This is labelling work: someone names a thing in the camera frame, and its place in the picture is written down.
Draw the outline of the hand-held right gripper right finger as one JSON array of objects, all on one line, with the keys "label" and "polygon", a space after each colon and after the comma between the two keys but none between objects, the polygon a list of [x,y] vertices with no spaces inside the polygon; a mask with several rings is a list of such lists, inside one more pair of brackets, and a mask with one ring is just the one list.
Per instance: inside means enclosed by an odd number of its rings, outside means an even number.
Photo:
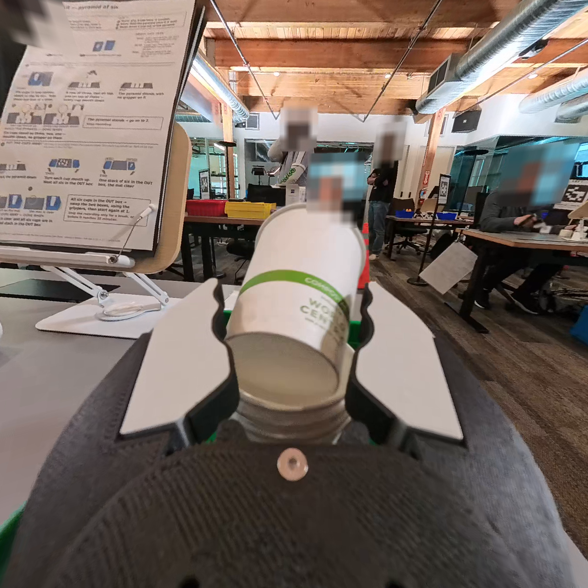
[{"label": "hand-held right gripper right finger", "polygon": [[404,448],[413,435],[461,444],[465,435],[429,327],[377,282],[360,305],[359,344],[345,408],[371,442]]}]

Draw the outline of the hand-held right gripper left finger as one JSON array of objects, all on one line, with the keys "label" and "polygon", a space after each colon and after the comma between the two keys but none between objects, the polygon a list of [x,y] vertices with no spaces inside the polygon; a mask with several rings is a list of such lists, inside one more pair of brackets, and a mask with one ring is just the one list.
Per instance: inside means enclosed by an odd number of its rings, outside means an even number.
[{"label": "hand-held right gripper left finger", "polygon": [[119,429],[121,440],[170,433],[179,448],[206,443],[239,404],[225,342],[224,294],[208,279],[165,311],[150,333]]}]

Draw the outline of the green plastic bin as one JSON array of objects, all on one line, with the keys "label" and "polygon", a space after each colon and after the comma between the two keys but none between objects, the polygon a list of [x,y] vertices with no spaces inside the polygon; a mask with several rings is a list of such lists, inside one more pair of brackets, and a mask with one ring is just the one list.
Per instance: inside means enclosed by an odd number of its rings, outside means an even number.
[{"label": "green plastic bin", "polygon": [[[348,343],[356,349],[359,345],[360,321],[352,320]],[[26,502],[16,509],[9,518],[1,524],[1,587],[4,586],[6,570],[11,558],[13,544],[18,533],[19,525],[25,511]]]}]

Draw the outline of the grey desk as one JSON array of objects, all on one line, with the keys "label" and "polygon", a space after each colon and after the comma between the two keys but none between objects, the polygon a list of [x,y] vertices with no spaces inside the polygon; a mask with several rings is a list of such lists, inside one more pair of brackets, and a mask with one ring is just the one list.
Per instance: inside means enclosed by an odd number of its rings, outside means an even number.
[{"label": "grey desk", "polygon": [[170,433],[139,440],[121,440],[119,429],[151,331],[133,342],[117,363],[108,359],[104,341],[84,347],[78,342],[56,341],[33,346],[24,358],[15,357],[14,375],[1,372],[1,400],[29,398],[59,400],[64,393],[84,393],[83,404],[55,442],[28,498],[25,514],[33,518],[67,516],[89,518],[118,488],[133,479],[136,470],[165,451],[177,451]]}]

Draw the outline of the orange traffic cone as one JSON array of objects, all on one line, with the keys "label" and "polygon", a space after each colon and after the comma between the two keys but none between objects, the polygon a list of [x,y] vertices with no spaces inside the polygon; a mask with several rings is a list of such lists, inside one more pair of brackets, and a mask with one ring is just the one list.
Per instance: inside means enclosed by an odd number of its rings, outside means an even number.
[{"label": "orange traffic cone", "polygon": [[362,238],[364,239],[364,246],[366,251],[364,268],[362,269],[362,273],[357,283],[357,290],[364,290],[365,286],[370,281],[369,224],[367,222],[365,222],[362,227]]}]

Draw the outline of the grey folded board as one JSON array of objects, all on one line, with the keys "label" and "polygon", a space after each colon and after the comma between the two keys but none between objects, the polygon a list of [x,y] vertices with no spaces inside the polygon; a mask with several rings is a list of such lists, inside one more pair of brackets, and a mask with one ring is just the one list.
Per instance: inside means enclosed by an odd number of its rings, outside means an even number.
[{"label": "grey folded board", "polygon": [[478,255],[460,241],[455,241],[419,274],[419,278],[444,295],[470,275]]}]

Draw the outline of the black office chair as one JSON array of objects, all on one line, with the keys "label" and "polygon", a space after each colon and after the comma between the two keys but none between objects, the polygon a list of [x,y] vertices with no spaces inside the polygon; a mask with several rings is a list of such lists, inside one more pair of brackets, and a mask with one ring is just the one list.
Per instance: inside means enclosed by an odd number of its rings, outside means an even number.
[{"label": "black office chair", "polygon": [[393,198],[390,205],[387,220],[389,221],[389,243],[388,258],[392,259],[395,254],[407,247],[413,249],[420,256],[424,247],[415,243],[418,236],[427,234],[427,229],[420,223],[414,222],[414,202],[408,199]]},{"label": "black office chair", "polygon": [[246,239],[229,239],[226,244],[226,251],[236,256],[236,261],[241,261],[239,268],[235,272],[235,283],[238,280],[239,271],[246,262],[250,261],[254,254],[254,241]]}]

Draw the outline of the wooden table black legs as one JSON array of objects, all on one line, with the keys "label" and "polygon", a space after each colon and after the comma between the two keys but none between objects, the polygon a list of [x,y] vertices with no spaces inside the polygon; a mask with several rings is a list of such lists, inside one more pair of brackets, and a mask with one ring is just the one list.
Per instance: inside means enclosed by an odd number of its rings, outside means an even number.
[{"label": "wooden table black legs", "polygon": [[180,241],[182,275],[185,282],[195,282],[190,236],[199,242],[201,248],[202,276],[206,281],[211,277],[225,277],[216,265],[213,240],[217,238],[254,240],[263,219],[231,218],[231,217],[200,217],[186,216]]}]

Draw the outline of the red plastic bin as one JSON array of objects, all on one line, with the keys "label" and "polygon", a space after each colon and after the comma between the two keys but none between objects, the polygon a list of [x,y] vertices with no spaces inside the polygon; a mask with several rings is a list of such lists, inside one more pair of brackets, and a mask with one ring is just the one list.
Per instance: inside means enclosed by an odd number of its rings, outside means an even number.
[{"label": "red plastic bin", "polygon": [[225,217],[225,199],[191,199],[186,201],[186,214],[189,217]]}]

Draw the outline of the yellow plastic bin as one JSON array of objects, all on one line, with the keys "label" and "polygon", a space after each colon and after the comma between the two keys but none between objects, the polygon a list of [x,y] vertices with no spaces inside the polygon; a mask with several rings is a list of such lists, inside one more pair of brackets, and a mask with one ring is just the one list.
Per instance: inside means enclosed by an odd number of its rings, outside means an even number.
[{"label": "yellow plastic bin", "polygon": [[231,200],[224,204],[224,214],[231,219],[263,221],[275,210],[275,203]]}]

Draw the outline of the blue bag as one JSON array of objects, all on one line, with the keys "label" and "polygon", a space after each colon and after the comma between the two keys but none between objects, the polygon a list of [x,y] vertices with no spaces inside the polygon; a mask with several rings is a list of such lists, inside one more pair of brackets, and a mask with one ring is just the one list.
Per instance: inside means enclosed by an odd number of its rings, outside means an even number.
[{"label": "blue bag", "polygon": [[576,323],[571,327],[570,334],[587,346],[588,344],[588,307],[583,307]]}]

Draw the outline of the printed instruction sheet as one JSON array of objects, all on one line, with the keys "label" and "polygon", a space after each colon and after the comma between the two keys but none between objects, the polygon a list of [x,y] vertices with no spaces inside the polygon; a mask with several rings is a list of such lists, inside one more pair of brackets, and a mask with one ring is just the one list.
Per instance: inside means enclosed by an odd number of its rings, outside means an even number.
[{"label": "printed instruction sheet", "polygon": [[64,1],[1,116],[1,244],[153,252],[203,1]]}]

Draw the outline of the black ceiling speaker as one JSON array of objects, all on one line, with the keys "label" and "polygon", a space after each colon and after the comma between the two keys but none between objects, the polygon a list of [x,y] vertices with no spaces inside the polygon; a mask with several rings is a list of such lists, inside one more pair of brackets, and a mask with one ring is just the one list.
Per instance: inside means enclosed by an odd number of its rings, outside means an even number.
[{"label": "black ceiling speaker", "polygon": [[452,134],[469,134],[477,130],[481,118],[481,109],[471,109],[456,114],[453,118]]}]

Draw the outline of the wooden post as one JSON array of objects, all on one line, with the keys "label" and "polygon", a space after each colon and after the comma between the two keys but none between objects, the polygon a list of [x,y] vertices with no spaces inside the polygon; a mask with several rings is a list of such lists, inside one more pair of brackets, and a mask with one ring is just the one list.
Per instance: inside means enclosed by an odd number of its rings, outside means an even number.
[{"label": "wooden post", "polygon": [[424,192],[428,188],[432,166],[435,161],[437,146],[442,133],[446,108],[441,108],[430,119],[428,140],[424,152],[422,169],[419,179],[418,200],[424,198]]}]

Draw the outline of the silver ventilation duct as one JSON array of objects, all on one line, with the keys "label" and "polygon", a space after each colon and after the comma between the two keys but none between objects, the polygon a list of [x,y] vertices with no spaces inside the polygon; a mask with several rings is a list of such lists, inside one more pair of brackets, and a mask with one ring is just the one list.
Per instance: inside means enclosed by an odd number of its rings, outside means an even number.
[{"label": "silver ventilation duct", "polygon": [[229,82],[200,51],[197,51],[194,57],[190,75],[217,101],[230,108],[235,123],[244,123],[250,118],[250,110],[231,88]]},{"label": "silver ventilation duct", "polygon": [[486,82],[587,7],[587,1],[521,1],[464,54],[452,53],[431,74],[416,115],[433,115]]}]

